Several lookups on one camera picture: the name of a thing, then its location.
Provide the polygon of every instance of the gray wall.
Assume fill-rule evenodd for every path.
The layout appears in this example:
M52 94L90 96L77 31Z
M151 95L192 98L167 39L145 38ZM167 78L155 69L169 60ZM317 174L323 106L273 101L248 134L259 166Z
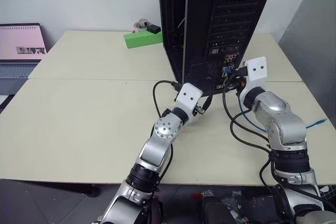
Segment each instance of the gray wall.
M336 127L335 5L336 0L303 0L279 43L334 127Z

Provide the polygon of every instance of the laptop keyboard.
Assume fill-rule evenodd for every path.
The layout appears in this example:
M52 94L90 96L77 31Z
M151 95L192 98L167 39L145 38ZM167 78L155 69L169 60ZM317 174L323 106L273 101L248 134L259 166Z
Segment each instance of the laptop keyboard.
M35 65L0 65L0 78L27 79Z

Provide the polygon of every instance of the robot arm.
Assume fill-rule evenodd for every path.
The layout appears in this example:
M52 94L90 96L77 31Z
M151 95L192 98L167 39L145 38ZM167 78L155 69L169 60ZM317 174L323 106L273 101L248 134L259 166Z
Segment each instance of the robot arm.
M265 91L265 57L249 60L245 62L245 67L248 76L239 99L245 107L252 109L266 129L272 174L279 182L273 188L278 215L284 220L295 219L296 223L305 224L336 220L335 213L323 211L321 201L289 189L294 186L320 197L315 173L309 164L306 126L300 117L292 113L286 101Z
M190 123L197 112L204 113L197 106L202 94L189 83L182 86L172 111L155 122L153 133L127 179L121 183L103 216L94 223L131 224L142 223L146 219L146 208L159 184L171 144L183 125Z

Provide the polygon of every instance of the laptop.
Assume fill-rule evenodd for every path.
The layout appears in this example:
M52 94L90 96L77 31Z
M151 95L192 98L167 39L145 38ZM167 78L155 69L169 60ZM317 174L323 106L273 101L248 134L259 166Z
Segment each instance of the laptop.
M46 55L40 24L0 24L0 95L13 95Z

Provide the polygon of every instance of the white table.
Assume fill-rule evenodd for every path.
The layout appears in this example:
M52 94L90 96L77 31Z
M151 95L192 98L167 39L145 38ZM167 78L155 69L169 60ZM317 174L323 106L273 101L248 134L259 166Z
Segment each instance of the white table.
M128 175L157 115L154 81L28 80L0 114L0 178L49 182L120 183ZM325 114L302 82L267 82L306 124ZM157 91L160 110L171 108L175 91ZM227 94L239 112L234 92ZM263 140L236 129L241 138ZM319 184L336 184L336 131L330 122L309 129L311 166ZM174 143L174 159L163 179L172 184L261 185L266 154L230 134L220 95ZM266 182L274 184L269 169Z
M128 49L122 32L67 31L30 79L174 80L163 44ZM244 59L267 58L268 81L301 81L270 34L255 34Z

